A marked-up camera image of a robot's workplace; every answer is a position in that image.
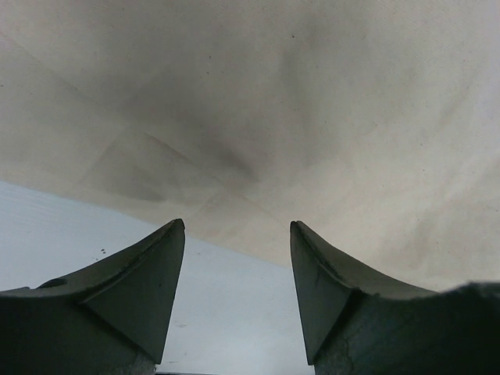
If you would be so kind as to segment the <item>beige cloth surgical kit wrap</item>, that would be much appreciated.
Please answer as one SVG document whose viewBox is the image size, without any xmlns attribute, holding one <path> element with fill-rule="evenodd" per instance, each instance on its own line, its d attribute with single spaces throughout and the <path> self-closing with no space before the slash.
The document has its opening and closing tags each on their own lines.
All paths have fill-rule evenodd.
<svg viewBox="0 0 500 375">
<path fill-rule="evenodd" d="M 496 1 L 4 1 L 1 178 L 287 265 L 499 278 Z"/>
</svg>

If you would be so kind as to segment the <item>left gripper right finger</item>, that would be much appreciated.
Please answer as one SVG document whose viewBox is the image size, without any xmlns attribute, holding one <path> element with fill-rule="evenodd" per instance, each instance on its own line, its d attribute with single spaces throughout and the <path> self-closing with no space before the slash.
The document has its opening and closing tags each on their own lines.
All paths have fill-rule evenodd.
<svg viewBox="0 0 500 375">
<path fill-rule="evenodd" d="M 389 277 L 290 225 L 307 362 L 318 374 L 496 374 L 499 285 L 436 292 Z"/>
</svg>

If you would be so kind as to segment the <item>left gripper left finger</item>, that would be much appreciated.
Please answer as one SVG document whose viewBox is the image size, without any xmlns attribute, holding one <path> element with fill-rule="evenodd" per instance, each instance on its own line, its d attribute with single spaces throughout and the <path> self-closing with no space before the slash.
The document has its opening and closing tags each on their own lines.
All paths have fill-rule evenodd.
<svg viewBox="0 0 500 375">
<path fill-rule="evenodd" d="M 3 291 L 2 373 L 153 374 L 184 245 L 184 222 L 176 219 L 81 270 Z"/>
</svg>

